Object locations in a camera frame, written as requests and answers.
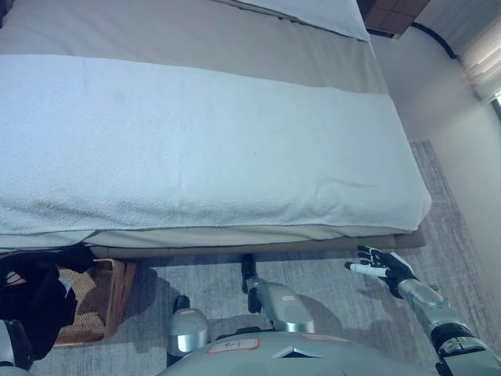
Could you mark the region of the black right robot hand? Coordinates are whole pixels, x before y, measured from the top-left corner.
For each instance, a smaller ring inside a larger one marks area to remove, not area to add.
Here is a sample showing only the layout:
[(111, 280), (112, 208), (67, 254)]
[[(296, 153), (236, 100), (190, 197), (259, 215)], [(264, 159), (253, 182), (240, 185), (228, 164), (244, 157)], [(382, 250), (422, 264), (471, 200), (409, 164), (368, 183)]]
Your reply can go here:
[(398, 286), (406, 280), (416, 280), (410, 264), (395, 252), (384, 252), (378, 248), (359, 245), (358, 262), (346, 262), (344, 268), (371, 277), (377, 277), (387, 286), (391, 294), (402, 299)]

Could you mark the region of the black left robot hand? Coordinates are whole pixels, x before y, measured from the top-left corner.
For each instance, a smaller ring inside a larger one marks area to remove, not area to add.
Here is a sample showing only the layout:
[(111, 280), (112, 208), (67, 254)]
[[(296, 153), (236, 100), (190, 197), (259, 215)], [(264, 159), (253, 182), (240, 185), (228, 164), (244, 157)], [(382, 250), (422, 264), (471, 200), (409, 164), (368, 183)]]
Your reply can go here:
[(11, 287), (25, 284), (26, 281), (15, 271), (1, 271), (1, 292)]

